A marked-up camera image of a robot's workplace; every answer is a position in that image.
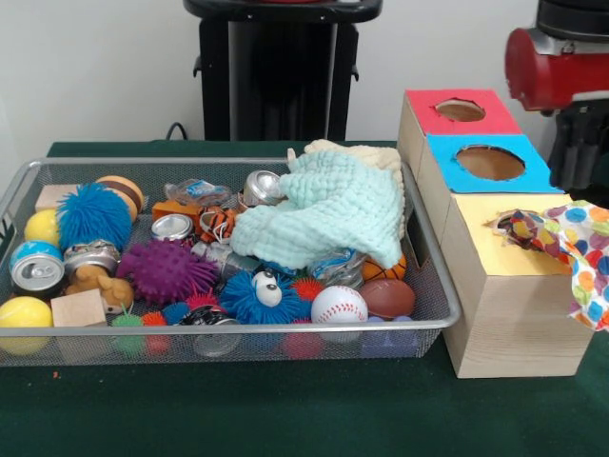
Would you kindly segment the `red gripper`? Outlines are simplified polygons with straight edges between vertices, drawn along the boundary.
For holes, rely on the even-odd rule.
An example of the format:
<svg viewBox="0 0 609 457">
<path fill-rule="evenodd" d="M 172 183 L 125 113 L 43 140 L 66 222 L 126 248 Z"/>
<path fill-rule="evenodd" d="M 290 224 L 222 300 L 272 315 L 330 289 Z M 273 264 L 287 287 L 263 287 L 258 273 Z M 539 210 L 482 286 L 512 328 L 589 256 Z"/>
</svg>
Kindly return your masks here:
<svg viewBox="0 0 609 457">
<path fill-rule="evenodd" d="M 507 39 L 504 73 L 510 96 L 528 111 L 565 109 L 574 102 L 608 97 L 608 45 L 564 40 L 538 29 L 515 29 Z M 578 188 L 586 189 L 598 158 L 598 120 L 591 107 L 581 107 Z M 549 160 L 551 184 L 574 184 L 573 116 L 556 117 L 556 138 Z"/>
</svg>

